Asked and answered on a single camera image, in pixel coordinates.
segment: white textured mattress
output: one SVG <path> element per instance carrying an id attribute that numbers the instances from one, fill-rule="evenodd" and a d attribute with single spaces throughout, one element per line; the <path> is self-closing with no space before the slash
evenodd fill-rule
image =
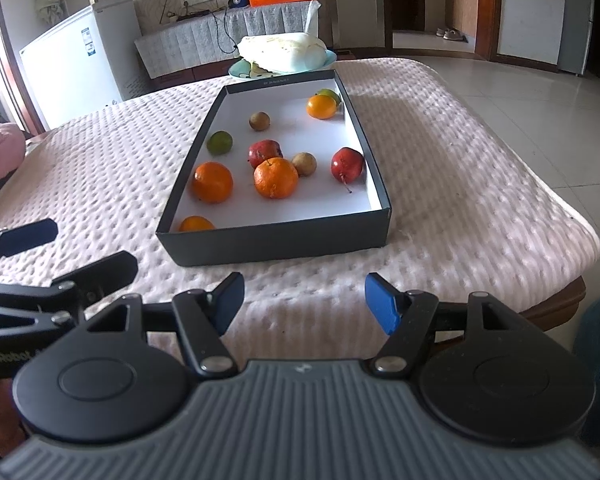
<path id="1" fill-rule="evenodd" d="M 163 301 L 231 270 L 246 301 L 224 342 L 249 357 L 368 357 L 385 336 L 364 302 L 368 272 L 445 301 L 488 290 L 522 311 L 600 256 L 592 227 L 538 179 L 428 67 L 405 59 L 336 64 L 394 208 L 388 245 L 234 266 L 176 266 L 155 227 L 220 87 L 167 89 L 62 126 L 0 192 L 0 227 L 54 218 L 55 243 L 0 263 L 0 282 L 47 285 L 119 250 L 139 260 L 130 288 Z M 161 336 L 160 346 L 173 344 Z"/>

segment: black box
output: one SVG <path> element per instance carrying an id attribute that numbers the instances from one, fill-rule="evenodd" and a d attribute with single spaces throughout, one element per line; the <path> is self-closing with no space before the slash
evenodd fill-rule
<path id="1" fill-rule="evenodd" d="M 325 121 L 305 110 L 321 88 L 342 98 L 336 116 Z M 269 130 L 251 130 L 248 120 L 257 111 L 270 115 Z M 211 157 L 206 138 L 218 130 L 232 134 L 234 146 Z M 263 198 L 253 186 L 248 147 L 263 139 L 277 140 L 288 159 L 310 152 L 318 160 L 314 175 L 301 177 L 287 199 Z M 366 161 L 362 176 L 349 186 L 352 193 L 330 170 L 331 157 L 343 146 L 362 151 Z M 224 164 L 234 178 L 232 196 L 217 205 L 202 203 L 187 190 L 194 170 L 208 160 Z M 190 215 L 209 219 L 216 229 L 178 232 Z M 156 234 L 180 266 L 239 264 L 383 247 L 390 219 L 391 203 L 362 126 L 336 71 L 324 70 L 222 88 L 187 154 Z"/>

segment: shoe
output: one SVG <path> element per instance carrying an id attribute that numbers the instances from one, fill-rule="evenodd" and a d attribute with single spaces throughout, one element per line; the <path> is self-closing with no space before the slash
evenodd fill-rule
<path id="1" fill-rule="evenodd" d="M 448 31 L 446 31 L 443 38 L 449 41 L 466 41 L 464 34 L 455 30 L 454 28 L 450 28 Z"/>

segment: red apple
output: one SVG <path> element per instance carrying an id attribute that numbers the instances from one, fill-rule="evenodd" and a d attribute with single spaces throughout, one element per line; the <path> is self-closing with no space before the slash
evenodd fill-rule
<path id="1" fill-rule="evenodd" d="M 331 159 L 331 174 L 345 186 L 351 184 L 365 167 L 365 157 L 351 148 L 341 148 Z"/>
<path id="2" fill-rule="evenodd" d="M 249 164 L 255 170 L 265 160 L 270 158 L 284 158 L 280 145 L 275 140 L 260 140 L 252 144 L 249 148 Z"/>

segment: wooden door frame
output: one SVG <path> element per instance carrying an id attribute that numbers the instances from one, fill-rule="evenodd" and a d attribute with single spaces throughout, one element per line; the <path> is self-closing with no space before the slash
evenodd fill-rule
<path id="1" fill-rule="evenodd" d="M 469 57 L 494 61 L 498 58 L 498 42 L 500 41 L 500 13 L 502 0 L 478 0 L 478 25 L 475 38 L 475 53 L 456 52 L 453 50 L 433 50 L 416 48 L 394 48 L 393 27 L 391 20 L 391 0 L 384 0 L 384 45 L 389 53 L 412 54 L 414 56 Z"/>
<path id="2" fill-rule="evenodd" d="M 29 91 L 24 83 L 15 52 L 11 46 L 7 32 L 4 13 L 0 4 L 0 76 L 7 87 L 8 98 L 11 99 L 18 118 L 31 135 L 39 135 L 45 131 Z"/>

